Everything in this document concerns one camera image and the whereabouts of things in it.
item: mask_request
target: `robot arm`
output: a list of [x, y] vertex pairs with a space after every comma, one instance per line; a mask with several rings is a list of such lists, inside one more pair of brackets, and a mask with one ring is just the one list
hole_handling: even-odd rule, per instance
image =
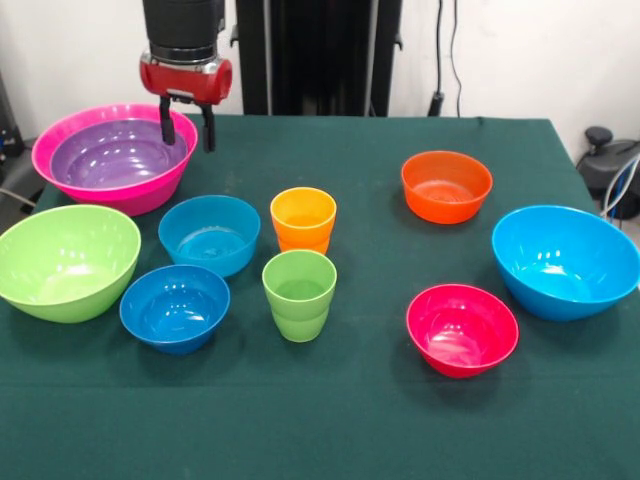
[[203, 145], [215, 149], [212, 105], [229, 95], [232, 70], [218, 56], [224, 0], [143, 0], [149, 48], [140, 58], [144, 87], [160, 97], [162, 138], [175, 142], [171, 100], [198, 105], [204, 117]]

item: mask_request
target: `magenta bowl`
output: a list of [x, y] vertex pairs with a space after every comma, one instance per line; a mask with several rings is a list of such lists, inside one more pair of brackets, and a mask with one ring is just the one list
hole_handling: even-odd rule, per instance
[[185, 115], [171, 111], [176, 137], [186, 144], [186, 154], [170, 168], [139, 182], [116, 187], [86, 187], [65, 183], [54, 176], [52, 160], [58, 148], [81, 130], [122, 120], [147, 120], [160, 123], [155, 105], [116, 104], [90, 108], [59, 120], [36, 140], [32, 162], [36, 171], [78, 203], [115, 208], [129, 216], [142, 215], [163, 205], [175, 192], [191, 155], [198, 144], [198, 130]]

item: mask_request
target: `table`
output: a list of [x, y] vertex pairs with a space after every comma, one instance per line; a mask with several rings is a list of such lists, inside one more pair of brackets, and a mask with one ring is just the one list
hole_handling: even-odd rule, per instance
[[[0, 465], [6, 479], [631, 479], [640, 474], [640, 295], [559, 325], [524, 312], [491, 253], [493, 225], [534, 203], [593, 209], [546, 120], [220, 117], [171, 201], [136, 218], [134, 278], [170, 263], [161, 216], [196, 195], [256, 206], [253, 262], [229, 280], [215, 339], [183, 358], [138, 343], [117, 305], [57, 325], [0, 304]], [[411, 154], [475, 156], [495, 186], [468, 223], [436, 226], [405, 206]], [[331, 192], [332, 310], [309, 344], [281, 338], [260, 273], [277, 248], [269, 202], [282, 189]], [[48, 187], [38, 209], [70, 201]], [[506, 363], [467, 381], [434, 372], [405, 311], [441, 282], [471, 283], [516, 313]]]

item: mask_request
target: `cup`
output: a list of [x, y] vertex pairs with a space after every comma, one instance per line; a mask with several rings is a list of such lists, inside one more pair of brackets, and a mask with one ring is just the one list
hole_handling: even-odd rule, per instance
[[262, 284], [280, 334], [309, 342], [324, 326], [338, 274], [334, 264], [313, 250], [289, 250], [262, 270]]
[[280, 250], [327, 253], [337, 208], [333, 197], [317, 188], [295, 187], [280, 192], [271, 201]]

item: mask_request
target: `pink bowl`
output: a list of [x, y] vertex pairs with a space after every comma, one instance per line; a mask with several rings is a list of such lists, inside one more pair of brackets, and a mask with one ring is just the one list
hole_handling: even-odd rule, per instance
[[424, 359], [452, 378], [503, 362], [519, 338], [516, 318], [497, 297], [468, 285], [437, 285], [416, 296], [407, 328]]
[[92, 203], [115, 208], [130, 216], [142, 215], [164, 204], [175, 192], [191, 155], [198, 144], [198, 130], [185, 115], [172, 111], [176, 133], [187, 144], [186, 156], [160, 175], [137, 184], [116, 188], [81, 188], [56, 180], [51, 173], [51, 159], [56, 149], [71, 135], [99, 123], [139, 119], [160, 122], [158, 107], [145, 104], [119, 104], [90, 108], [58, 121], [33, 146], [32, 162], [36, 171], [78, 203]]

